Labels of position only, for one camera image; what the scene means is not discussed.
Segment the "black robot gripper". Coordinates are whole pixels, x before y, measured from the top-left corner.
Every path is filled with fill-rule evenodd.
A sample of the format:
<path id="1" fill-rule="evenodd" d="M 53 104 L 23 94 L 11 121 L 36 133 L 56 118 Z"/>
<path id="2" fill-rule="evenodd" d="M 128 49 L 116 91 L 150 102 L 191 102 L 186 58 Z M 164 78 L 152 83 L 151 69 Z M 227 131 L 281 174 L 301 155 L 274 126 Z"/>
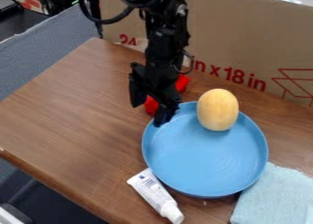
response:
<path id="1" fill-rule="evenodd" d="M 189 37 L 189 33 L 178 32 L 175 27 L 152 29 L 144 51 L 146 65 L 131 63 L 130 102 L 135 108 L 146 102 L 148 95 L 156 99 L 160 104 L 154 114 L 155 127 L 168 123 L 178 110 L 176 80 L 179 74 L 187 74 L 180 69 Z"/>

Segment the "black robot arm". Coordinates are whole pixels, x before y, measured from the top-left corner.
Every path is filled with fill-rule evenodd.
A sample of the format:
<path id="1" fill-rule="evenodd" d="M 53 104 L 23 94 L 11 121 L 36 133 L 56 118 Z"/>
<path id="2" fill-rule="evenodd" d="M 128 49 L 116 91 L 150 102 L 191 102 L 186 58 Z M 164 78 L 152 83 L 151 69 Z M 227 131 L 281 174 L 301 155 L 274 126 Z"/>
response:
<path id="1" fill-rule="evenodd" d="M 82 14 L 98 27 L 122 21 L 134 11 L 146 22 L 148 46 L 146 63 L 131 64 L 130 101 L 142 105 L 147 98 L 158 102 L 154 113 L 156 126 L 170 122 L 178 111 L 180 95 L 176 88 L 178 76 L 183 73 L 182 63 L 189 46 L 186 0 L 120 0 L 126 8 L 108 19 L 100 15 L 100 0 L 39 0 L 43 11 L 53 16 L 71 5 L 77 5 Z"/>

